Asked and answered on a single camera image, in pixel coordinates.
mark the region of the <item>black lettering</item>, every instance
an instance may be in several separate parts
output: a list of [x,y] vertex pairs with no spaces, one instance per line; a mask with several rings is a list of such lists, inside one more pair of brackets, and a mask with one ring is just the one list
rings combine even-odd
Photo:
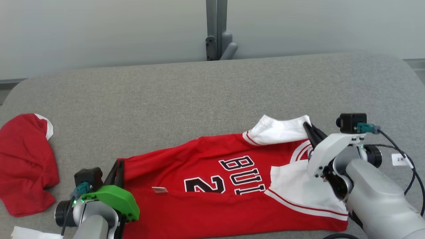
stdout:
[[259,175],[258,169],[254,168],[252,170],[240,172],[237,174],[230,175],[230,180],[234,185],[241,185],[241,184],[247,184],[251,182],[261,182],[261,176]]
[[249,156],[243,156],[240,158],[230,159],[226,161],[220,160],[219,162],[227,171],[251,167],[254,165],[254,161]]
[[253,188],[244,188],[244,189],[235,189],[235,194],[236,195],[242,195],[245,193],[252,193],[252,192],[262,192],[266,190],[266,186],[264,184],[260,184],[257,187],[253,187]]
[[186,192],[224,193],[226,191],[224,181],[219,175],[212,176],[211,182],[215,185],[214,188],[200,177],[185,179],[184,188]]

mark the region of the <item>red fabric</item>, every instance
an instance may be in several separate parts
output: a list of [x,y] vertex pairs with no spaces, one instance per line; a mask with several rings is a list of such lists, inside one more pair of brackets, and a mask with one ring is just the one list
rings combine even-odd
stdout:
[[[126,225],[124,238],[207,238],[282,230],[343,231],[347,221],[313,216],[289,209],[253,191],[236,195],[235,189],[270,186],[271,166],[289,163],[303,141],[255,146],[241,134],[201,137],[175,148],[163,149],[125,160],[125,189],[140,208],[140,219]],[[249,156],[254,165],[228,171],[219,162]],[[230,175],[256,168],[260,182],[234,185]],[[219,175],[223,193],[186,192],[185,179],[200,177],[213,188],[211,176]],[[165,187],[155,193],[151,187]]]
[[59,183],[47,127],[35,114],[21,114],[0,129],[0,199],[13,216],[36,214],[55,202],[44,191]]

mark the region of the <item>gray table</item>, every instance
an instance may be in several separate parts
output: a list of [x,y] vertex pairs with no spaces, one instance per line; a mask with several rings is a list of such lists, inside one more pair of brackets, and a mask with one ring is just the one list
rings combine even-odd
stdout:
[[[0,125],[34,112],[53,123],[50,140],[60,184],[58,200],[72,190],[82,166],[108,171],[118,157],[173,147],[203,136],[243,132],[263,114],[276,119],[310,115],[326,133],[338,131],[343,112],[366,112],[410,154],[425,179],[425,87],[409,66],[388,55],[319,54],[250,60],[93,68],[25,80],[0,108]],[[386,143],[381,136],[368,142]],[[409,168],[391,165],[383,150],[381,170],[406,187]],[[408,200],[420,209],[420,188]],[[0,238],[18,225],[59,233],[54,206],[38,215],[14,218],[0,206]],[[75,230],[67,229],[66,235]],[[359,227],[347,230],[365,238]],[[320,239],[325,231],[287,231],[238,238]]]

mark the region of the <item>black cable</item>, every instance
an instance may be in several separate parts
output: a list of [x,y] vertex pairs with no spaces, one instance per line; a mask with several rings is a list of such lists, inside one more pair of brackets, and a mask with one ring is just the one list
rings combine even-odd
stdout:
[[66,222],[68,221],[69,212],[71,211],[72,205],[74,203],[74,199],[75,199],[75,197],[72,196],[71,202],[70,202],[69,207],[68,207],[68,211],[66,211],[65,220],[63,221],[62,232],[60,233],[61,236],[63,236],[63,234],[65,234]]
[[[376,147],[386,147],[386,148],[392,148],[394,150],[397,150],[396,147],[391,146],[391,145],[382,145],[382,144],[374,144],[372,146],[376,146]],[[399,151],[399,153],[401,155],[404,155],[405,153],[403,151]],[[415,167],[415,164],[413,163],[413,160],[410,160],[410,162],[412,163],[413,167]],[[406,188],[406,190],[404,191],[404,195],[406,196],[406,194],[408,193],[408,191],[410,190],[410,188],[413,185],[413,182],[415,181],[415,173],[412,174],[412,179],[410,180],[409,186]]]
[[323,239],[336,239],[336,238],[359,239],[356,236],[346,234],[346,233],[335,233],[335,234],[329,235],[329,236],[327,236]]
[[424,188],[424,185],[423,185],[423,183],[422,183],[422,180],[421,180],[421,178],[419,177],[419,175],[418,175],[418,173],[416,172],[416,167],[415,167],[415,165],[413,164],[413,160],[412,160],[412,158],[408,155],[408,154],[406,154],[405,152],[403,152],[398,146],[397,146],[397,144],[387,135],[387,134],[385,134],[382,130],[380,130],[380,129],[378,129],[377,130],[380,134],[382,134],[385,138],[387,138],[388,139],[388,141],[390,141],[391,142],[391,144],[393,144],[394,145],[394,147],[395,147],[395,149],[397,150],[397,151],[399,151],[403,156],[405,155],[409,160],[410,160],[410,162],[412,163],[412,166],[413,166],[413,169],[412,169],[412,171],[413,171],[413,174],[416,176],[416,178],[418,179],[418,182],[419,182],[419,185],[420,185],[420,187],[421,187],[421,191],[422,191],[422,209],[421,209],[421,216],[423,216],[424,215],[424,212],[425,212],[425,188]]

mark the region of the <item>connector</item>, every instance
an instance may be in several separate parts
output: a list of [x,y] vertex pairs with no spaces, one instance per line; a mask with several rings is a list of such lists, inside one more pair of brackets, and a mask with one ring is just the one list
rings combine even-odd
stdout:
[[78,199],[81,195],[88,193],[92,188],[93,187],[88,182],[83,182],[74,189],[74,192],[72,192],[69,197]]
[[379,134],[378,130],[381,129],[381,126],[367,123],[357,123],[357,133],[373,133]]

